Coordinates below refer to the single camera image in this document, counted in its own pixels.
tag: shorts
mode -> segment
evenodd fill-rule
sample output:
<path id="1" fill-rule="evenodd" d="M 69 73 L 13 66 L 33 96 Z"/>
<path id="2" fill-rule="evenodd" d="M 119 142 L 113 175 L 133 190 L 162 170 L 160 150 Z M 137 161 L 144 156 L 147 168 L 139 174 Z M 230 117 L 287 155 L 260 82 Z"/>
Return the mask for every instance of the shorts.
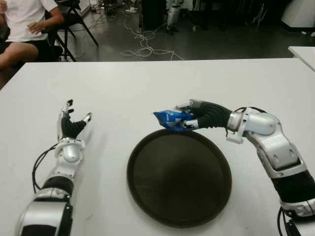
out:
<path id="1" fill-rule="evenodd" d="M 9 47 L 12 42 L 3 42 L 0 44 L 0 54 L 4 53 L 5 49 Z M 30 43 L 34 45 L 38 50 L 38 56 L 36 61 L 51 61 L 52 51 L 47 40 L 27 41 L 21 43 Z"/>

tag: white table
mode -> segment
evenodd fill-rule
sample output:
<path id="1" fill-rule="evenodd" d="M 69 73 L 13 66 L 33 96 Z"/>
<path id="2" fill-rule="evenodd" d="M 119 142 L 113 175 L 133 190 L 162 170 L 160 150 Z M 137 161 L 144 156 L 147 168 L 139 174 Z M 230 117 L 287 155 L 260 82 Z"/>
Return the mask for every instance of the white table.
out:
<path id="1" fill-rule="evenodd" d="M 289 47 L 289 51 L 315 71 L 315 47 Z"/>
<path id="2" fill-rule="evenodd" d="M 224 210 L 198 228 L 169 228 L 142 212 L 127 187 L 127 161 L 143 137 L 161 129 L 153 111 L 199 98 L 276 115 L 314 176 L 314 78 L 299 59 L 26 64 L 0 91 L 1 235 L 13 235 L 31 200 L 33 162 L 56 142 L 58 112 L 71 98 L 74 119 L 94 113 L 81 135 L 87 148 L 72 201 L 73 236 L 278 235 L 279 197 L 254 147 L 226 141 L 224 129 L 198 131 L 222 150 L 233 178 Z M 51 153 L 40 184 L 54 163 Z"/>

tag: round tray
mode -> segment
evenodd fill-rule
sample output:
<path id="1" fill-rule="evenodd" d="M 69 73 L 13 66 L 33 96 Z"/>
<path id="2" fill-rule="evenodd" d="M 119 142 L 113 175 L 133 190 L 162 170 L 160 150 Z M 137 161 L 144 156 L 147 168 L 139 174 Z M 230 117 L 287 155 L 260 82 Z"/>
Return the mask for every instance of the round tray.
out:
<path id="1" fill-rule="evenodd" d="M 215 218 L 232 185 L 229 165 L 214 143 L 195 132 L 166 129 L 135 147 L 127 181 L 134 200 L 150 217 L 175 228 Z"/>

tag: blue package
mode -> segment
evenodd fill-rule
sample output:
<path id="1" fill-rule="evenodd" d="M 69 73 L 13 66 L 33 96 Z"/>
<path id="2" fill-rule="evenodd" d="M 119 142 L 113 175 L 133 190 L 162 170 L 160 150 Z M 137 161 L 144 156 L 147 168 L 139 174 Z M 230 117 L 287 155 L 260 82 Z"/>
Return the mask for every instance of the blue package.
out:
<path id="1" fill-rule="evenodd" d="M 153 114 L 157 117 L 160 125 L 172 131 L 187 131 L 187 129 L 183 127 L 183 121 L 194 119 L 189 112 L 180 110 L 166 110 L 154 112 Z"/>

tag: concrete floor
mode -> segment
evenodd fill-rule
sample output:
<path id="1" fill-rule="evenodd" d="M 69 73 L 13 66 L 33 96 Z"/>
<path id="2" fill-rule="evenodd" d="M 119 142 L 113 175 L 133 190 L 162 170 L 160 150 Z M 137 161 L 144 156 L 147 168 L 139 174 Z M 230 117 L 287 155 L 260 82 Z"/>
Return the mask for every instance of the concrete floor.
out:
<path id="1" fill-rule="evenodd" d="M 95 25 L 100 14 L 88 12 L 85 16 L 87 26 Z M 134 39 L 129 30 L 124 28 L 124 22 L 137 29 L 138 15 L 127 16 L 122 11 L 115 14 L 116 19 L 104 19 L 91 32 L 99 42 L 97 48 L 85 31 L 76 31 L 74 40 L 69 36 L 69 48 L 78 61 L 137 61 L 137 60 L 170 60 L 171 54 L 151 55 L 147 58 L 126 57 L 120 54 L 124 50 L 137 51 L 141 47 L 139 39 Z M 287 32 L 279 25 L 260 25 L 259 27 L 245 25 L 227 25 L 226 31 L 220 31 L 218 21 L 212 20 L 208 31 L 197 28 L 192 31 L 189 19 L 180 19 L 177 23 L 180 30 L 175 35 L 169 35 L 165 28 L 157 31 L 149 45 L 154 49 L 164 49 L 175 52 L 185 60 L 199 59 L 252 59 L 252 58 L 288 58 L 292 54 L 288 46 L 315 46 L 315 38 L 303 35 L 301 32 Z"/>

